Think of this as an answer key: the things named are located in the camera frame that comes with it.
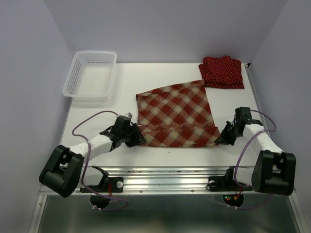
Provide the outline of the red polka dot skirt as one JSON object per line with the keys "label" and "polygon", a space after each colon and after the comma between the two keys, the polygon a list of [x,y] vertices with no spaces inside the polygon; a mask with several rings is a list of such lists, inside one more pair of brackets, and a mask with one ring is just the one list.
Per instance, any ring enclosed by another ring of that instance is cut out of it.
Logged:
{"label": "red polka dot skirt", "polygon": [[232,59],[230,56],[222,58],[205,57],[198,66],[205,86],[222,89],[219,77],[227,73],[241,73],[242,63],[240,60]]}
{"label": "red polka dot skirt", "polygon": [[219,77],[222,89],[244,89],[241,73],[227,73]]}

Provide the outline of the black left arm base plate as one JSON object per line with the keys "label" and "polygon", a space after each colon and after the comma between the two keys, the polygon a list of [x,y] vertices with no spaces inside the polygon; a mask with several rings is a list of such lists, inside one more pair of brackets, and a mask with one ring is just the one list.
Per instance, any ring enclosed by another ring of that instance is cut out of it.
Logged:
{"label": "black left arm base plate", "polygon": [[123,181],[123,177],[85,178],[85,184],[97,193],[122,193]]}

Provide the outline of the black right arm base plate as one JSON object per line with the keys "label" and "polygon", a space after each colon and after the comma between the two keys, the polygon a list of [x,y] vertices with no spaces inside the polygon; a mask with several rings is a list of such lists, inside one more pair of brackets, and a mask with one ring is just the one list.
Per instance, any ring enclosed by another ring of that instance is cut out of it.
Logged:
{"label": "black right arm base plate", "polygon": [[230,181],[225,176],[211,176],[208,178],[206,186],[210,192],[229,192],[233,191]]}

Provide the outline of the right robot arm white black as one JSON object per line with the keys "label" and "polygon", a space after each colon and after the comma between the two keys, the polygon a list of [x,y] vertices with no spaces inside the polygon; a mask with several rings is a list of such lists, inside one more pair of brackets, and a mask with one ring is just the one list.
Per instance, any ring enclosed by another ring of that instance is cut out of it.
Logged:
{"label": "right robot arm white black", "polygon": [[[253,190],[259,193],[289,196],[294,190],[296,157],[284,152],[268,135],[260,120],[252,118],[253,110],[239,107],[232,122],[226,125],[215,140],[219,145],[234,145],[239,137],[247,140],[237,163],[224,176],[212,178],[212,191]],[[241,166],[242,157],[251,147],[258,157],[254,166]]]}

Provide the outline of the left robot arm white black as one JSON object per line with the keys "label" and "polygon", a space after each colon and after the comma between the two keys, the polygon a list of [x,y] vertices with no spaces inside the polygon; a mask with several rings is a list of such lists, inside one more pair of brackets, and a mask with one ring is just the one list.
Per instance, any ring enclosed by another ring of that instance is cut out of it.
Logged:
{"label": "left robot arm white black", "polygon": [[118,148],[122,143],[131,148],[144,144],[138,125],[129,115],[117,116],[114,125],[96,137],[76,146],[59,145],[39,175],[39,182],[66,198],[82,184],[83,166],[87,161]]}

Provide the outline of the red patterned skirt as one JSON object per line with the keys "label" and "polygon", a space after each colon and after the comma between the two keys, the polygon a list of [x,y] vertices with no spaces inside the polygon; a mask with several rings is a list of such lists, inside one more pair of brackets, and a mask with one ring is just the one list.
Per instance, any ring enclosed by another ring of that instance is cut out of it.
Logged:
{"label": "red patterned skirt", "polygon": [[215,126],[204,81],[173,84],[136,95],[138,128],[155,148],[216,146]]}

